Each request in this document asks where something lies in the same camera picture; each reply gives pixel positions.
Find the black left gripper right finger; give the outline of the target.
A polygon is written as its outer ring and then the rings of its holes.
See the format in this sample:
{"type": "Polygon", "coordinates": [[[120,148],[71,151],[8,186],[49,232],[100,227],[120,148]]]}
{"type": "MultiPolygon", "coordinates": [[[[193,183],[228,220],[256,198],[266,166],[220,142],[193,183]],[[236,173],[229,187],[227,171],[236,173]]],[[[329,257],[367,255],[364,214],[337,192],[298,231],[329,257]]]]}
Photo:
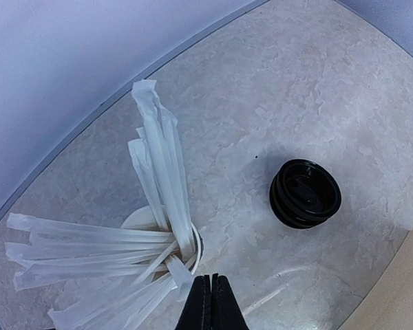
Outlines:
{"type": "Polygon", "coordinates": [[[212,278],[211,327],[214,330],[248,330],[228,278],[219,274],[212,278]]]}

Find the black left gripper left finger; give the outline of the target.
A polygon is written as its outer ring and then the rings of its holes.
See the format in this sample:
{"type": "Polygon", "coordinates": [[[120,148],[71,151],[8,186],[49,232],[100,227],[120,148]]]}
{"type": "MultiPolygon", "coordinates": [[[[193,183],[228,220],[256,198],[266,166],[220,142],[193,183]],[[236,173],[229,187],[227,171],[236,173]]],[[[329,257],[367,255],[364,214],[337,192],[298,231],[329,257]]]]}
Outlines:
{"type": "Polygon", "coordinates": [[[211,329],[211,280],[195,277],[175,330],[211,329]]]}

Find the brown paper takeout bag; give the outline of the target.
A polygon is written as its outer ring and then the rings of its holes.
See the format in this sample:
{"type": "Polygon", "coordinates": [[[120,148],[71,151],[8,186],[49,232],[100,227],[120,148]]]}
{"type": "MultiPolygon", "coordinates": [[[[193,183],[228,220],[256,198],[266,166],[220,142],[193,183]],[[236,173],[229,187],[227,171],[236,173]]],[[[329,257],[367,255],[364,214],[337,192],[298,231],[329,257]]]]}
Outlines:
{"type": "Polygon", "coordinates": [[[413,329],[413,231],[341,329],[413,329]]]}

